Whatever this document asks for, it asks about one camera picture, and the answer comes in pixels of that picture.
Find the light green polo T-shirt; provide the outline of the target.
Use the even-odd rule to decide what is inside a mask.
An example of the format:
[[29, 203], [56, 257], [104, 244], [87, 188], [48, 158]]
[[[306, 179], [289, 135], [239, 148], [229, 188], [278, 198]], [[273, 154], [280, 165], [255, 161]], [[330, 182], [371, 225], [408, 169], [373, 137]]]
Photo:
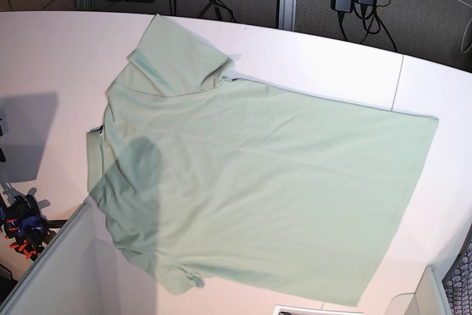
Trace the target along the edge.
[[183, 294], [210, 277], [355, 306], [383, 260], [434, 117], [230, 78], [232, 60], [156, 16], [87, 136], [115, 247]]

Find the white tray at bottom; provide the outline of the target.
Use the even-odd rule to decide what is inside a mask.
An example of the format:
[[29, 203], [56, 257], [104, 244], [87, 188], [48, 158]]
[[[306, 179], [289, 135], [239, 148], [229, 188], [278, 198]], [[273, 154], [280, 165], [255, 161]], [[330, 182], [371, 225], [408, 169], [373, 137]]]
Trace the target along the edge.
[[273, 311], [273, 315], [363, 315], [363, 313], [276, 305]]

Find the grey partition panel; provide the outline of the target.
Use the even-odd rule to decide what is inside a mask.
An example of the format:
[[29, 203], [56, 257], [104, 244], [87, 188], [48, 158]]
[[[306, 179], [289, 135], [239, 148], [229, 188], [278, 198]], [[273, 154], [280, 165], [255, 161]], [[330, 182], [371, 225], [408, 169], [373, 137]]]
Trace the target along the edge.
[[156, 281], [113, 245], [105, 215], [82, 204], [1, 305], [2, 314], [157, 314]]

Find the blue orange clamp pile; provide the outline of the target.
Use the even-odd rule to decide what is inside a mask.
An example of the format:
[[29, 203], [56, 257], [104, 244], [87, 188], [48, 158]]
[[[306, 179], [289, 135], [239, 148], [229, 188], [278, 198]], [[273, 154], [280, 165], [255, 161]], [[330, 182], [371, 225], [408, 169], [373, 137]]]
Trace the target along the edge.
[[35, 261], [50, 240], [48, 223], [32, 195], [17, 195], [7, 204], [1, 195], [1, 231], [12, 240], [10, 248], [27, 260]]

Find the grey patterned chair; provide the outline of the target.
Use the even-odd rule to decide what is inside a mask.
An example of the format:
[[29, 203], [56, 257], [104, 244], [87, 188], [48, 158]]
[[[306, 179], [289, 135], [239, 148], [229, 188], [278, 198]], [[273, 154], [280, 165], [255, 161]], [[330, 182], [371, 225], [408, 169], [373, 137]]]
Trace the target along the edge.
[[471, 229], [453, 265], [442, 280], [452, 314], [471, 315]]

